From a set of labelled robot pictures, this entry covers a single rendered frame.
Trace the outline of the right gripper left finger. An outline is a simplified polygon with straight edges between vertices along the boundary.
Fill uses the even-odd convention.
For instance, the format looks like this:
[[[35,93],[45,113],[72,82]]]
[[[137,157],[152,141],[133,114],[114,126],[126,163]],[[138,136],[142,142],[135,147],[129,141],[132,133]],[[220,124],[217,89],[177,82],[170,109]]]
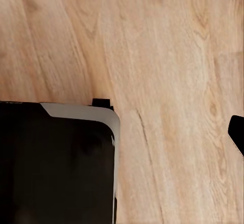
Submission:
[[[23,116],[0,121],[0,176],[26,136]]]

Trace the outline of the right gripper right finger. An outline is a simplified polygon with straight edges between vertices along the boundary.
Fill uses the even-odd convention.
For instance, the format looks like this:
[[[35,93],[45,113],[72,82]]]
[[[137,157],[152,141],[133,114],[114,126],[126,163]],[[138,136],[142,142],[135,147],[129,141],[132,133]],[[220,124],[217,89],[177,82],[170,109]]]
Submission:
[[[244,117],[233,115],[228,128],[228,134],[244,156]]]

